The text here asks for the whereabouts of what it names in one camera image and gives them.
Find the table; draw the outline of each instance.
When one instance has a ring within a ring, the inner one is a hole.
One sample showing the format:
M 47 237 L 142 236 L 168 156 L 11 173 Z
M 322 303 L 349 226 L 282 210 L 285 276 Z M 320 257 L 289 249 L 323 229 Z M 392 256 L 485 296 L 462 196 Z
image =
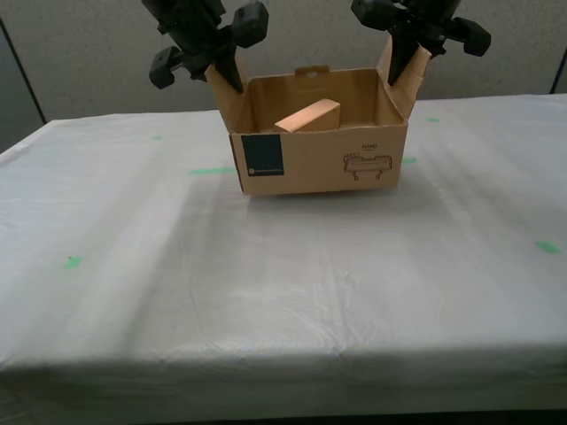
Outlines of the table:
M 567 408 L 567 96 L 419 102 L 395 190 L 250 198 L 218 112 L 0 156 L 0 422 Z

